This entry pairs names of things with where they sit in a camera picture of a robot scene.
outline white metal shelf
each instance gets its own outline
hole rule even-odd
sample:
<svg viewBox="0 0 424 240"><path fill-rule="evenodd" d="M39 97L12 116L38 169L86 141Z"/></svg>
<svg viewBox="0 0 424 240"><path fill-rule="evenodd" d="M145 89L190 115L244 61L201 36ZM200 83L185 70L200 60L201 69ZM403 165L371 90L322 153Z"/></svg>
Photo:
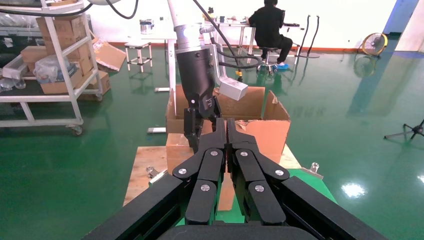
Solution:
<svg viewBox="0 0 424 240"><path fill-rule="evenodd" d="M43 7L16 7L16 6L2 6L2 9L5 10L13 10L13 11L21 11L27 13L44 13L44 14L63 14L76 10L80 10L84 7L82 1L77 3L62 5L62 6L47 6L46 0L41 0L41 4ZM98 98L102 97L102 84L99 77L99 70L97 68L96 57L93 49L93 44L91 44L90 38L90 29L87 20L87 16L85 13L82 14L83 22L85 25L85 33L86 37L79 40L72 46L62 50L61 45L59 43L58 35L56 33L55 25L52 17L46 17L45 21L47 24L48 31L50 33L51 41L54 46L54 50L57 55L57 59L60 65L60 69L63 73L64 83L66 84L66 88L68 94L59 94L59 95L45 95L43 93L36 92L35 94L26 94L23 89L16 89L9 92L5 92L4 94L0 94L0 103L20 103L22 109L25 113L27 120L0 120L0 127L30 127L30 126L67 126L72 128L77 134L82 131L81 125L84 123L83 118L81 116L80 108L78 106L77 98L81 94L96 94ZM93 63L93 70L91 75L87 78L87 80L81 85L80 88L74 89L70 76L67 71L67 67L65 64L64 57L77 48L81 47L84 44L89 43L89 54L91 55L91 60ZM96 78L98 85L98 89L86 89L93 79ZM46 103L46 102L71 102L72 108L75 114L75 118L64 118L64 119L35 119L28 103Z"/></svg>
<svg viewBox="0 0 424 240"><path fill-rule="evenodd" d="M0 26L0 36L41 37L41 32L38 27Z"/></svg>
<svg viewBox="0 0 424 240"><path fill-rule="evenodd" d="M84 7L84 3L82 1L62 6L47 6L46 1L41 0L41 4L43 7L1 6L1 9L32 14L65 14L68 12L80 10Z"/></svg>

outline black jacket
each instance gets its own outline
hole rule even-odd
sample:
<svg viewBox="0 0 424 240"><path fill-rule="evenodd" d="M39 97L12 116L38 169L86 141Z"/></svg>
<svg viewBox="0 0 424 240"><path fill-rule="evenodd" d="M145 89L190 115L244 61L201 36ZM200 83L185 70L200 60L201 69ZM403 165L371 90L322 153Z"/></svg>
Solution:
<svg viewBox="0 0 424 240"><path fill-rule="evenodd" d="M249 18L249 23L256 27L254 39L259 47L277 48L283 35L280 28L283 27L283 10L272 5L259 8Z"/></svg>

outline person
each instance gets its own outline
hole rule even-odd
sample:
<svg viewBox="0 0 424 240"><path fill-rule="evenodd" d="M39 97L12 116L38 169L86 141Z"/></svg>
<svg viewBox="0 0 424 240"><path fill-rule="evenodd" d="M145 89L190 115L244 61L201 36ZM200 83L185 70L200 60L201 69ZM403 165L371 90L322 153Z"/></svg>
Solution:
<svg viewBox="0 0 424 240"><path fill-rule="evenodd" d="M292 48L293 41L280 34L280 28L283 27L284 12L276 7L278 0L264 0L265 6L259 8L247 20L247 24L256 27L254 39L259 47L281 49L277 64L279 69L288 69L285 64L287 55ZM268 51L262 50L262 60L267 58Z"/></svg>

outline black cable hose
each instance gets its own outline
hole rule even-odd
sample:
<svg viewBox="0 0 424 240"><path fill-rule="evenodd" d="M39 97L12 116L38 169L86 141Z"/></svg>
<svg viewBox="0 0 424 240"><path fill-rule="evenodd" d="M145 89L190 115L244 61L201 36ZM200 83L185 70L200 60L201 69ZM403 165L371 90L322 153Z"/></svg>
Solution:
<svg viewBox="0 0 424 240"><path fill-rule="evenodd" d="M245 67L249 67L250 69L256 68L257 66L259 66L259 64L261 62L261 60L259 59L259 57L256 57L256 56L250 56L250 55L248 55L248 56L231 56L231 55L228 55L225 52L222 52L222 51L220 51L218 49L216 50L216 52L219 53L219 54L221 54L221 55L223 55L223 56L225 56L225 57L227 57L227 58L232 58L232 59L254 59L254 60L256 60L257 61L257 64L245 66Z"/></svg>
<svg viewBox="0 0 424 240"><path fill-rule="evenodd" d="M307 21L307 26L308 27L309 27L309 17L310 17L310 15L308 15L308 17L307 17L307 20L308 20ZM317 17L317 20L316 20L316 30L315 30L315 34L313 35L312 42L310 44L310 47L309 47L309 49L307 51L306 56L302 56L301 55L302 48L300 49L300 51L299 51L299 57L300 58L307 58L307 59L309 59L309 58L310 59L318 59L318 58L320 58L320 56L309 56L309 54L311 53L312 46L314 45L315 37L317 36L317 33L318 33L318 29L320 28L320 16L316 15L316 17Z"/></svg>
<svg viewBox="0 0 424 240"><path fill-rule="evenodd" d="M236 65L226 63L226 62L220 62L219 65L224 66L224 67L234 68L234 69L238 68L239 70L240 69L252 69L253 68L252 65L250 65L250 66L236 66Z"/></svg>
<svg viewBox="0 0 424 240"><path fill-rule="evenodd" d="M110 0L106 0L106 2L107 2L107 4L109 4L109 6L112 8L112 10L116 13L116 14L118 14L119 16L121 16L122 18L124 18L124 19L132 19L132 18L134 18L134 16L136 15L136 12L137 12L137 9L138 9L138 6L139 6L139 0L135 0L135 7L134 7L134 11L132 12L132 14L131 14L131 16L125 16L125 15L122 15L122 13L120 13L115 7L114 7L114 5L111 3L111 1Z"/></svg>
<svg viewBox="0 0 424 240"><path fill-rule="evenodd" d="M38 12L24 12L24 11L13 11L13 10L5 10L5 9L0 9L0 13L25 15L25 16L36 16L36 17L69 17L69 16L82 14L85 11L87 11L88 9L90 9L92 6L93 6L93 4L90 3L88 6L86 6L85 8L83 8L79 11L70 12L70 13L62 13L62 14L41 13L41 12L40 13L38 13Z"/></svg>
<svg viewBox="0 0 424 240"><path fill-rule="evenodd" d="M311 17L311 15L308 15L308 16L307 16L306 30L305 30L305 34L303 35L302 44L300 45L299 55L302 53L302 48L304 47L305 38L306 38L306 35L308 34L308 30L309 30L309 18L310 18L310 17Z"/></svg>
<svg viewBox="0 0 424 240"><path fill-rule="evenodd" d="M316 17L317 17L317 20L316 20L316 31L315 31L315 34L313 35L312 43L310 44L309 50L307 51L307 54L308 55L311 52L312 46L314 45L315 37L317 36L318 29L320 28L320 16L316 15Z"/></svg>
<svg viewBox="0 0 424 240"><path fill-rule="evenodd" d="M201 12L206 16L206 18L209 20L209 22L212 24L212 26L218 31L221 38L224 40L225 44L228 46L229 51L231 54L235 57L236 53L234 53L233 48L231 47L230 43L228 42L227 38L224 36L223 32L218 28L217 24L214 22L214 20L209 16L209 14L205 11L205 9L199 4L197 0L193 0L193 2L197 5L197 7L201 10ZM237 65L236 68L240 71L240 65L239 61L237 61L237 58L235 58L235 64Z"/></svg>

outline plastic bag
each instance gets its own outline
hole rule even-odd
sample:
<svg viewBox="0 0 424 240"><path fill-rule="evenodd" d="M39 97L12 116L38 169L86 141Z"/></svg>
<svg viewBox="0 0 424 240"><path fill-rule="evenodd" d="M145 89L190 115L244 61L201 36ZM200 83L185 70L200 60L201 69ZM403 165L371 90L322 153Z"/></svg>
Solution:
<svg viewBox="0 0 424 240"><path fill-rule="evenodd" d="M12 90L15 86L15 82L11 78L0 79L0 93Z"/></svg>
<svg viewBox="0 0 424 240"><path fill-rule="evenodd" d="M66 68L69 68L70 64L68 58L64 57L64 61ZM40 84L48 84L57 81L58 71L61 71L58 57L56 55L50 55L37 61L32 73L35 75Z"/></svg>
<svg viewBox="0 0 424 240"><path fill-rule="evenodd" d="M0 27L37 28L36 16L0 13Z"/></svg>

